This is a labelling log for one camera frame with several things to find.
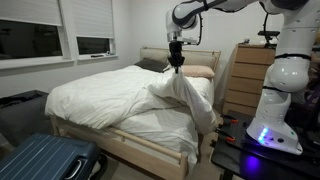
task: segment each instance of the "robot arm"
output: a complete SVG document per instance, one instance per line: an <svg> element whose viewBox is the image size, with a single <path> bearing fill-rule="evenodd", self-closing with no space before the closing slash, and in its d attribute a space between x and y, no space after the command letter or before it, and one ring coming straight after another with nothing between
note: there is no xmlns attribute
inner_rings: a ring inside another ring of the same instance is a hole
<svg viewBox="0 0 320 180"><path fill-rule="evenodd" d="M167 39L171 56L170 64L176 69L183 64L181 55L183 43L195 43L192 39L182 37L182 30L193 29L197 26L197 14L215 8L224 11L235 11L244 8L248 4L258 0L204 0L188 1L177 5L166 14Z"/></svg>
<svg viewBox="0 0 320 180"><path fill-rule="evenodd" d="M284 122L291 103L291 92L308 83L308 68L314 40L320 26L319 0L203 0L177 5L166 16L170 42L169 61L176 72L183 64L182 30L197 25L196 15L208 9L236 11L259 1L270 14L283 14L284 25L276 49L275 63L267 71L256 115L247 133L265 147L300 155L296 133Z"/></svg>

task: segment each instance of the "suitcase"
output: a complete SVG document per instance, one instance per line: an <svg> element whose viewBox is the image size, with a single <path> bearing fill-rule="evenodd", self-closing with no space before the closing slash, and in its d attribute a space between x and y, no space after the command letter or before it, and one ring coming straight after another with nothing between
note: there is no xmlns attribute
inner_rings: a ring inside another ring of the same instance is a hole
<svg viewBox="0 0 320 180"><path fill-rule="evenodd" d="M0 179L88 179L99 155L95 143L36 133L0 162Z"/></svg>

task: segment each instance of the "window blind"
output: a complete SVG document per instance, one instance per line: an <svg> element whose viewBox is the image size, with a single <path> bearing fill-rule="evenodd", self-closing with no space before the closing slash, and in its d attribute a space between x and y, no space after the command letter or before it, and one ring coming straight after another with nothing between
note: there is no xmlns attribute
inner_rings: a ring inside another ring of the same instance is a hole
<svg viewBox="0 0 320 180"><path fill-rule="evenodd" d="M58 0L1 0L0 19L62 26Z"/></svg>
<svg viewBox="0 0 320 180"><path fill-rule="evenodd" d="M72 0L77 37L114 38L111 0Z"/></svg>

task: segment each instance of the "window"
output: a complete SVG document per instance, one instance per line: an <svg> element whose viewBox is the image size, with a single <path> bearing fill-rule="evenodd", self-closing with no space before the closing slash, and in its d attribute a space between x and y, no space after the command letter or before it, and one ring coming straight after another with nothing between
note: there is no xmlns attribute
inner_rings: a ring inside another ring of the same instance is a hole
<svg viewBox="0 0 320 180"><path fill-rule="evenodd" d="M111 0L72 0L79 54L110 52L114 39Z"/></svg>
<svg viewBox="0 0 320 180"><path fill-rule="evenodd" d="M113 42L111 0L1 0L0 60L76 60L113 54Z"/></svg>
<svg viewBox="0 0 320 180"><path fill-rule="evenodd" d="M0 20L0 60L61 55L56 26Z"/></svg>
<svg viewBox="0 0 320 180"><path fill-rule="evenodd" d="M77 37L79 54L110 53L108 38Z"/></svg>

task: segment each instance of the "white wall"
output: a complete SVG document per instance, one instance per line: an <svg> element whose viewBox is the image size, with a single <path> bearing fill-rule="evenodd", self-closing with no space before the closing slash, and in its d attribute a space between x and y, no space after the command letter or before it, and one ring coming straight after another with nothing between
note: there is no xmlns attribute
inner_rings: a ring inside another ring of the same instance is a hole
<svg viewBox="0 0 320 180"><path fill-rule="evenodd" d="M50 92L66 82L103 71L116 70L133 63L127 50L130 39L130 0L114 0L114 31L118 58L95 60L79 65L58 64L0 71L0 97L33 89Z"/></svg>
<svg viewBox="0 0 320 180"><path fill-rule="evenodd" d="M182 2L181 0L134 0L131 6L133 25L131 53L135 61L139 59L139 48L142 46L168 48L165 14L169 9ZM258 3L251 4L238 13L223 13L210 10L202 14L204 18L203 39L199 47L189 46L186 49L222 51L220 64L216 73L216 103L224 96L226 85L225 69L235 45L250 36L252 41L260 42L263 38L256 36L262 30L265 13ZM273 16L268 20L267 30L280 30L283 18ZM184 32L185 37L198 38L198 28Z"/></svg>

